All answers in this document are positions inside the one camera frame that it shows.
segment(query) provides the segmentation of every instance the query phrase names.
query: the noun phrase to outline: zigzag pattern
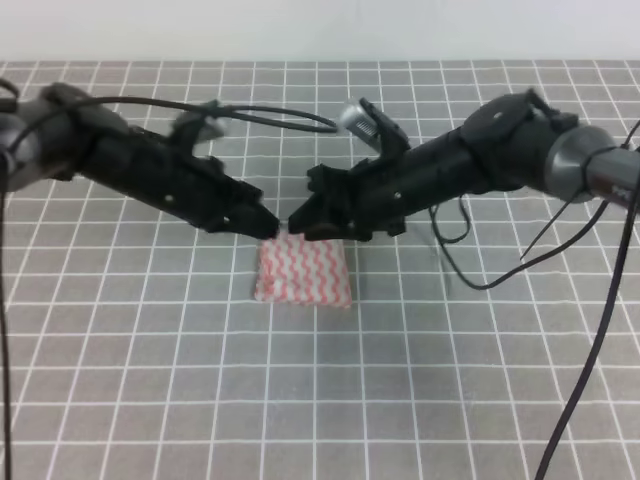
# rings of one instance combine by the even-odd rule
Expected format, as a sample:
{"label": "zigzag pattern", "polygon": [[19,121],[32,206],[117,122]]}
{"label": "zigzag pattern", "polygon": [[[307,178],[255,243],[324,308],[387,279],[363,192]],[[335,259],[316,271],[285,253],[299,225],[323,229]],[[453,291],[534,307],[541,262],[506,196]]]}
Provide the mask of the zigzag pattern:
{"label": "zigzag pattern", "polygon": [[351,306],[341,240],[307,242],[282,233],[262,242],[255,298],[262,302]]}

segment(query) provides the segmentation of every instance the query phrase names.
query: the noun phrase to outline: white grid line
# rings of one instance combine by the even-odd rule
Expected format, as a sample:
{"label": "white grid line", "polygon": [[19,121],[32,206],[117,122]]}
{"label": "white grid line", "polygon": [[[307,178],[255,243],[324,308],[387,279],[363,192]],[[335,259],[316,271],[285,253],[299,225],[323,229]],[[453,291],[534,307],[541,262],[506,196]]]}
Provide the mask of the white grid line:
{"label": "white grid line", "polygon": [[[410,78],[413,78],[413,74],[409,71]],[[382,85],[382,77],[380,71],[378,71],[378,76],[380,78],[380,85]],[[415,97],[415,88],[412,88],[411,91]],[[382,87],[380,87],[380,98],[384,101],[384,96],[382,93]],[[422,465],[422,452],[420,450],[420,434],[418,432],[418,415],[416,413],[416,404],[415,404],[415,390],[413,387],[413,371],[411,368],[411,351],[409,350],[409,335],[407,332],[407,315],[405,311],[405,302],[404,302],[404,291],[402,286],[402,268],[400,266],[400,253],[398,251],[398,238],[395,237],[393,239],[393,243],[395,246],[396,253],[396,268],[398,269],[398,289],[400,292],[400,311],[402,312],[402,327],[404,330],[404,349],[405,355],[407,358],[407,376],[409,377],[409,395],[411,398],[411,415],[413,416],[413,435],[416,441],[416,454],[417,454],[417,464],[418,464],[418,478],[419,480],[424,479],[423,473],[423,465]]]}
{"label": "white grid line", "polygon": [[[540,77],[540,72],[538,71],[537,67],[536,67],[535,71],[536,71],[536,76],[538,77],[538,82],[540,84],[540,88],[541,88],[541,90],[542,90],[542,92],[544,94],[545,87],[544,87],[544,84],[542,83],[542,78]],[[603,81],[603,84],[604,84],[604,79],[602,78],[602,74],[600,73],[600,71],[598,71],[598,74],[600,75],[600,78],[601,78],[601,80]],[[569,76],[569,79],[572,80],[571,72],[568,69],[567,69],[567,75]],[[586,116],[587,112],[584,109],[584,107],[582,107],[582,110],[583,110],[583,112],[584,112],[584,114]],[[551,207],[549,206],[549,203],[546,200],[545,200],[545,204],[546,204],[546,207],[547,207],[547,211],[549,213],[549,218],[551,218],[551,216],[552,216]],[[559,242],[560,241],[560,236],[559,236],[558,231],[556,229],[556,225],[552,224],[551,228],[552,228],[552,231],[553,231],[556,239]],[[569,270],[569,263],[567,261],[567,258],[565,256],[564,252],[562,252],[560,254],[560,256],[562,258],[562,262],[564,264],[565,269],[567,270],[567,272],[569,272],[570,271]],[[571,275],[569,275],[568,278],[569,278],[569,283],[571,285],[571,290],[573,291],[574,298],[576,300],[578,300],[579,299],[578,290],[577,290],[577,288],[575,286],[573,278],[571,277]],[[591,331],[591,329],[589,328],[589,324],[587,322],[586,316],[584,314],[584,309],[582,308],[582,304],[581,303],[578,303],[578,311],[580,312],[580,318],[582,320],[582,324],[584,325],[585,332],[589,333]],[[589,336],[589,340],[590,340],[589,344],[591,345],[593,343],[592,336]],[[602,372],[600,359],[597,360],[597,363],[595,365],[595,369],[600,372],[600,375],[602,376],[602,384],[604,385],[604,390],[606,392],[607,399],[609,401],[611,401],[611,391],[609,389],[608,380],[607,380],[607,378],[604,376],[604,374]],[[618,433],[618,436],[620,437],[620,440],[623,440],[624,436],[622,434],[622,428],[620,427],[620,420],[618,419],[618,413],[616,412],[616,409],[613,407],[612,403],[610,403],[609,406],[610,406],[610,409],[611,409],[611,414],[613,415],[613,421],[615,423],[616,431]],[[629,473],[631,474],[631,478],[633,478],[635,480],[636,475],[635,475],[634,468],[633,468],[633,462],[631,461],[631,456],[629,454],[629,451],[627,450],[627,448],[624,445],[623,445],[623,451],[624,451],[625,459],[627,461],[627,467],[629,468]]]}
{"label": "white grid line", "polygon": [[[222,63],[222,71],[220,72],[221,75],[221,81],[222,78],[224,78],[224,72],[225,72],[225,63]],[[235,235],[234,239],[233,239],[233,244],[234,247],[238,245],[238,236]],[[231,257],[231,271],[233,272],[233,270],[235,269],[235,252],[236,252],[236,248],[234,248],[234,253],[233,256]],[[224,330],[222,333],[222,347],[220,349],[220,365],[222,365],[224,363],[224,356],[226,354],[226,348],[227,348],[227,332],[229,331],[229,313],[231,311],[231,282],[229,282],[229,292],[227,294],[227,308],[225,311],[225,317],[224,317]],[[219,408],[220,408],[220,392],[221,392],[221,388],[222,388],[222,368],[218,369],[218,384],[216,385],[216,403],[215,406],[213,408],[213,422],[211,425],[211,436],[209,437],[209,441],[210,441],[210,445],[209,445],[209,455],[207,458],[207,473],[206,473],[206,479],[211,478],[211,469],[213,468],[213,451],[214,451],[214,444],[215,444],[215,439],[216,439],[216,429],[218,427],[218,414],[219,414]]]}
{"label": "white grid line", "polygon": [[[27,83],[26,83],[27,85],[29,85],[31,80],[33,79],[33,76],[35,75],[35,72],[36,72],[36,70],[38,68],[38,65],[39,65],[39,62],[36,62],[35,65],[33,66],[33,68],[31,69],[31,71],[29,73],[29,78],[27,79]],[[26,251],[24,252],[24,256],[22,257],[22,260],[20,261],[20,267],[18,269],[18,274],[17,274],[16,278],[14,279],[13,285],[11,285],[11,288],[10,288],[10,291],[9,291],[9,295],[7,296],[7,305],[6,305],[7,310],[9,310],[11,305],[13,304],[13,297],[15,296],[15,293],[16,293],[16,291],[18,289],[18,284],[20,283],[21,274],[24,272],[24,269],[25,269],[25,267],[27,265],[27,261],[28,261],[29,255],[31,254],[31,248],[33,247],[33,245],[35,243],[35,239],[36,239],[36,237],[38,235],[38,230],[40,229],[40,222],[44,218],[44,212],[46,210],[47,201],[51,198],[51,195],[53,194],[53,189],[54,189],[54,184],[53,184],[53,182],[51,182],[51,186],[50,186],[50,188],[48,190],[47,197],[46,197],[46,200],[45,200],[45,204],[44,204],[44,206],[42,208],[42,212],[40,213],[40,216],[38,218],[38,222],[36,223],[36,226],[35,226],[35,228],[33,230],[33,233],[30,236],[29,244],[27,246]],[[13,200],[14,196],[15,195],[10,195],[9,198],[7,199],[7,205],[5,207],[5,212],[8,212],[9,206],[10,206],[11,201]],[[46,319],[45,319],[45,322],[43,323],[42,329],[40,331],[40,335],[44,334],[45,328],[46,328],[46,323],[47,322],[46,322]],[[25,382],[22,385],[22,390],[20,391],[20,397],[19,397],[20,399],[23,399],[24,395],[26,393],[28,380],[31,377],[31,369],[35,366],[36,357],[37,357],[38,351],[40,349],[41,343],[42,343],[42,339],[39,338],[38,342],[36,343],[36,348],[34,349],[33,355],[31,357],[30,369],[27,371],[27,376],[25,378]],[[11,428],[12,429],[15,428],[16,421],[18,419],[19,410],[20,410],[20,405],[18,404],[18,407],[16,408],[16,411],[13,413],[13,416],[12,416],[12,419],[11,419]],[[4,447],[3,447],[2,448],[2,453],[0,454],[0,464],[2,464],[4,462],[4,455],[5,455],[5,452],[4,452]]]}
{"label": "white grid line", "polygon": [[[156,81],[158,81],[159,78],[160,78],[160,71],[158,71],[158,76],[156,77]],[[147,109],[147,115],[150,112],[151,112],[151,108],[148,108]],[[120,211],[120,217],[119,217],[120,219],[124,215],[126,204],[127,204],[126,201],[122,202],[122,210]],[[161,212],[158,211],[158,220],[160,219],[160,216],[161,216]],[[113,235],[113,242],[116,241],[117,233],[118,233],[117,230],[118,230],[118,227],[116,227],[116,233],[114,233],[114,235]],[[110,425],[110,428],[109,428],[109,437],[108,437],[108,441],[107,441],[107,446],[105,448],[105,452],[104,452],[104,456],[103,456],[103,460],[102,460],[102,466],[100,468],[100,480],[104,480],[105,475],[107,473],[107,465],[109,464],[109,455],[111,453],[111,445],[113,444],[113,437],[115,435],[116,425],[118,423],[118,414],[120,412],[120,404],[121,404],[120,402],[122,401],[122,395],[124,393],[124,386],[125,386],[126,381],[127,381],[128,369],[129,369],[129,365],[131,363],[131,357],[133,355],[133,348],[134,348],[135,341],[136,341],[135,331],[138,329],[137,328],[138,327],[138,322],[140,321],[140,315],[141,315],[141,312],[142,312],[142,305],[143,305],[143,302],[144,302],[144,296],[145,296],[145,293],[147,291],[147,285],[148,285],[148,280],[149,280],[149,275],[148,274],[151,272],[151,264],[153,262],[154,247],[155,247],[155,244],[158,241],[158,233],[159,232],[160,232],[160,223],[158,223],[156,225],[156,228],[155,228],[154,234],[153,234],[153,242],[151,244],[151,254],[149,255],[149,260],[147,261],[147,275],[145,275],[145,277],[144,277],[144,282],[143,282],[143,285],[142,285],[142,291],[140,292],[140,298],[138,300],[138,308],[137,308],[137,311],[136,311],[136,319],[135,319],[134,328],[133,328],[134,333],[131,335],[131,339],[129,341],[129,347],[127,349],[127,358],[126,358],[125,363],[124,363],[124,368],[123,368],[123,371],[122,371],[122,377],[120,378],[120,385],[118,387],[117,402],[116,402],[115,409],[113,411],[113,418],[111,420],[111,425]],[[100,293],[102,292],[103,286],[104,286],[104,281],[100,285]],[[91,322],[90,322],[91,324],[93,324],[93,319],[94,318],[95,318],[95,310],[92,312],[92,318],[91,318]]]}
{"label": "white grid line", "polygon": [[[504,68],[504,71],[505,71],[505,76],[507,78],[507,81],[509,81],[509,72],[508,72],[506,67]],[[511,85],[509,85],[509,91],[513,92],[513,88],[511,87]],[[507,203],[507,209],[509,211],[509,217],[513,221],[513,212],[511,211],[511,205],[509,204],[509,196],[505,193],[504,197],[505,197],[505,201]],[[518,234],[518,230],[515,227],[515,224],[513,225],[513,233],[515,235],[516,243],[518,244],[518,251],[519,251],[519,253],[521,253],[522,252],[522,244],[520,243],[520,236]],[[554,365],[554,362],[553,362],[553,357],[551,356],[551,349],[549,348],[549,342],[547,340],[547,332],[545,331],[544,324],[542,323],[542,318],[540,316],[540,310],[538,308],[538,302],[536,301],[534,288],[533,288],[533,285],[531,284],[530,273],[532,273],[532,272],[530,272],[528,270],[524,271],[525,279],[527,281],[527,286],[529,287],[529,292],[531,294],[531,299],[532,299],[533,308],[534,308],[534,311],[535,311],[535,314],[536,314],[536,319],[538,321],[538,327],[540,328],[542,342],[544,344],[544,348],[545,348],[545,352],[546,352],[546,355],[547,355],[547,359],[549,361],[549,366],[550,366],[551,376],[552,376],[552,379],[553,379],[554,388],[555,388],[556,393],[558,395],[559,401],[562,402],[562,391],[560,389],[560,382],[558,380],[558,375],[556,373],[556,368],[555,368],[555,365]],[[572,432],[572,429],[571,429],[570,425],[567,426],[567,435],[569,437],[569,442],[568,443],[569,443],[570,448],[571,448],[571,454],[572,454],[573,459],[574,459],[575,464],[576,464],[576,470],[577,470],[577,473],[578,473],[578,478],[580,480],[582,480],[583,479],[582,466],[580,464],[580,457],[578,456],[578,452],[577,452],[576,447],[575,447],[573,432]]]}
{"label": "white grid line", "polygon": [[[189,85],[191,84],[191,77],[193,75],[193,65],[194,63],[191,63],[191,68],[189,69],[189,80],[187,82],[187,89],[186,89],[186,93],[185,93],[185,101],[188,98],[189,95]],[[158,478],[158,472],[160,469],[160,461],[162,458],[162,447],[163,447],[163,442],[164,442],[164,437],[165,437],[165,432],[166,432],[166,428],[167,428],[167,419],[169,417],[169,405],[170,405],[170,400],[171,400],[171,391],[173,390],[173,382],[175,379],[175,366],[178,363],[178,355],[180,352],[180,341],[182,339],[182,328],[184,326],[184,318],[185,318],[185,314],[187,311],[187,299],[188,299],[188,295],[189,295],[189,286],[191,285],[191,274],[193,272],[193,263],[194,263],[194,259],[196,256],[196,245],[198,243],[198,234],[197,232],[194,232],[193,235],[193,245],[192,245],[192,250],[191,250],[191,258],[189,259],[189,272],[187,273],[187,283],[185,285],[185,289],[184,289],[184,305],[182,306],[182,311],[180,312],[180,324],[178,325],[178,332],[176,334],[176,347],[175,347],[175,351],[173,353],[173,364],[171,368],[171,374],[169,375],[169,385],[167,387],[167,396],[165,398],[165,406],[164,406],[164,412],[162,413],[162,424],[160,426],[160,444],[158,445],[158,449],[156,450],[156,459],[155,459],[155,464],[153,466],[153,480],[156,480]],[[151,251],[151,255],[149,255],[149,269],[151,268],[151,264],[153,262],[153,249]],[[142,311],[142,305],[140,306],[140,309],[138,311],[138,317],[140,316],[140,312]]]}
{"label": "white grid line", "polygon": [[[596,70],[598,71],[598,75],[599,75],[600,79],[602,80],[603,85],[605,86],[605,90],[607,91],[607,94],[609,95],[611,103],[613,104],[616,112],[619,115],[620,112],[618,111],[618,107],[616,106],[616,104],[615,104],[615,102],[613,100],[613,97],[611,97],[611,93],[609,91],[609,88],[606,86],[606,82],[604,81],[604,78],[602,76],[602,72],[599,69],[596,69]],[[537,69],[536,69],[536,74],[538,75],[538,79],[541,80],[539,72],[537,71]],[[572,77],[571,71],[569,69],[567,69],[567,75],[569,76],[569,80],[572,82],[572,85],[573,85],[573,77]],[[542,84],[542,82],[540,82],[540,88],[542,89],[543,92],[545,91],[545,88],[544,88],[544,85]],[[575,85],[573,85],[573,88],[574,88],[574,90],[576,91],[576,94],[577,94],[578,91],[575,88]],[[587,111],[584,108],[582,102],[580,102],[580,107],[581,107],[581,109],[582,109],[582,111],[583,111],[583,113],[585,115],[585,118],[588,119]],[[551,207],[549,206],[548,202],[546,202],[546,201],[545,201],[545,204],[547,206],[547,210],[549,212],[549,215],[551,216],[552,215],[551,214]],[[554,232],[554,235],[555,235],[556,239],[558,239],[558,241],[559,241],[560,236],[558,235],[558,231],[556,229],[556,225],[552,225],[552,230]],[[611,267],[609,265],[609,259],[608,259],[607,255],[605,254],[604,250],[602,250],[602,255],[604,257],[605,265],[606,265],[606,268],[607,268],[607,273],[609,275],[611,275],[612,270],[611,270]],[[565,254],[562,253],[561,256],[562,256],[562,260],[563,260],[565,268],[567,269],[567,271],[569,271],[569,264],[567,262]],[[578,293],[577,293],[577,289],[575,287],[575,284],[574,284],[573,279],[571,278],[571,276],[569,276],[569,282],[571,283],[571,288],[572,288],[574,296],[575,296],[575,298],[577,300],[578,299]],[[624,316],[627,319],[627,322],[629,324],[629,327],[630,327],[631,331],[633,331],[633,325],[631,324],[631,321],[629,320],[629,317],[627,315],[627,310],[626,310],[626,307],[624,306],[624,302],[622,300],[622,294],[620,293],[620,291],[618,291],[618,293],[616,295],[616,303],[619,303],[619,304],[622,305],[621,308],[623,308]],[[580,317],[582,319],[582,323],[584,325],[585,332],[590,334],[589,335],[589,344],[591,345],[593,343],[593,337],[595,337],[595,334],[591,334],[591,329],[589,328],[589,324],[587,322],[586,316],[584,315],[584,309],[582,308],[581,304],[578,304],[578,310],[580,311]],[[635,337],[635,335],[633,336],[633,339],[634,339],[634,343],[635,343],[635,346],[636,346],[636,350],[640,353],[640,346],[638,345],[638,339]],[[602,362],[601,362],[600,359],[598,359],[597,363],[596,363],[596,369],[600,370],[600,375],[602,376],[602,384],[604,385],[604,389],[605,389],[605,392],[607,394],[607,400],[609,400],[611,402],[612,396],[611,396],[611,391],[609,389],[609,382],[608,382],[607,378],[603,375],[603,372],[601,370],[601,365],[602,365]],[[616,431],[618,433],[618,436],[620,437],[621,440],[624,440],[624,435],[622,433],[622,428],[620,426],[620,419],[618,418],[618,412],[614,408],[613,403],[610,403],[609,407],[611,409],[611,414],[613,416],[613,421],[615,423]],[[633,461],[631,459],[631,454],[629,453],[629,450],[626,448],[626,446],[623,445],[622,448],[623,448],[623,451],[624,451],[625,459],[627,461],[627,467],[629,468],[629,473],[631,474],[631,478],[633,478],[635,480],[636,479],[636,473],[635,473],[635,469],[633,467]]]}
{"label": "white grid line", "polygon": [[[442,61],[440,62],[440,74],[444,80],[444,69],[442,65]],[[449,116],[451,118],[451,126],[453,127],[453,115],[451,112],[451,106],[447,102],[447,108],[449,110]],[[449,341],[451,342],[451,351],[453,355],[453,362],[455,363],[455,371],[456,371],[456,383],[458,387],[458,395],[460,396],[460,400],[464,400],[464,389],[462,388],[462,375],[460,373],[460,366],[458,363],[458,350],[456,347],[455,337],[453,336],[453,323],[451,321],[451,310],[449,308],[449,295],[447,292],[447,282],[445,281],[445,272],[444,265],[442,263],[441,258],[438,258],[438,270],[440,274],[440,288],[442,290],[442,294],[444,295],[444,310],[447,317],[447,326],[449,329]],[[471,446],[471,428],[469,426],[469,417],[467,415],[467,409],[462,406],[462,419],[464,422],[464,431],[467,439],[467,452],[469,454],[469,464],[471,465],[471,475],[472,479],[476,480],[478,478],[478,472],[476,470],[476,460],[473,452],[473,448]]]}
{"label": "white grid line", "polygon": [[[351,98],[351,84],[350,84],[350,71],[347,70],[347,91],[348,97]],[[354,149],[353,142],[355,141],[354,137],[349,137],[349,154],[351,157],[351,166],[355,166],[355,157],[354,157]],[[364,477],[365,480],[369,480],[369,432],[367,429],[367,402],[366,402],[366,392],[365,392],[365,375],[364,375],[364,340],[362,335],[362,304],[360,303],[361,298],[361,287],[360,287],[360,245],[358,242],[354,243],[354,251],[355,251],[355,268],[356,268],[356,308],[358,309],[358,348],[360,350],[359,360],[360,363],[358,367],[360,369],[360,399],[358,402],[362,406],[362,435],[363,435],[363,453],[364,453]]]}

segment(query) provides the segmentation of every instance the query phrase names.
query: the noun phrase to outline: small towel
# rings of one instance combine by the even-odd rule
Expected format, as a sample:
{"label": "small towel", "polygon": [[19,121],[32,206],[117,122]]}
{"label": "small towel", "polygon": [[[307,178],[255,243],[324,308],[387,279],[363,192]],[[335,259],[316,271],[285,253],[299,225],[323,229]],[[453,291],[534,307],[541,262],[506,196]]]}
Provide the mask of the small towel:
{"label": "small towel", "polygon": [[281,233],[262,242],[256,300],[302,305],[351,306],[342,240],[307,242]]}

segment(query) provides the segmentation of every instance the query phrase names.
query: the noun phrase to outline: table surface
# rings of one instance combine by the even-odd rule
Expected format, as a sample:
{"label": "table surface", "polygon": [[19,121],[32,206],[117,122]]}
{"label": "table surface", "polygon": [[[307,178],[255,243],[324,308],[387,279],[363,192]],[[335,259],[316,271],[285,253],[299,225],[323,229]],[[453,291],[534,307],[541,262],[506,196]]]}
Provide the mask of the table surface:
{"label": "table surface", "polygon": [[[534,86],[622,141],[640,117],[640,62],[8,62],[26,96],[63,80],[94,95],[285,104],[335,117],[365,96],[417,144],[481,102]],[[121,106],[167,132],[173,112]],[[265,192],[280,218],[316,163],[370,154],[347,136],[232,123],[200,154]],[[467,200],[452,247],[477,281],[518,264],[560,203],[521,190]],[[543,237],[577,231],[575,205]],[[443,230],[463,223],[455,203]],[[196,232],[78,178],[13,195],[7,213],[17,479],[519,480],[593,338],[619,241],[611,208],[578,245],[489,292],[464,287],[427,216],[345,245],[349,310],[252,300],[257,242]],[[600,362],[549,479],[640,476],[640,243]]]}

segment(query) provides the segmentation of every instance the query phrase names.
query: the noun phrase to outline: cloth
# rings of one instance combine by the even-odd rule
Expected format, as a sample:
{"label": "cloth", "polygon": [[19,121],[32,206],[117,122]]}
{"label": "cloth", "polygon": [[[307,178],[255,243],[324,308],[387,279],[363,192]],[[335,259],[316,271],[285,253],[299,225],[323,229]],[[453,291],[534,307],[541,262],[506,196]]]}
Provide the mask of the cloth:
{"label": "cloth", "polygon": [[341,240],[307,242],[281,233],[262,242],[256,300],[303,305],[351,305]]}

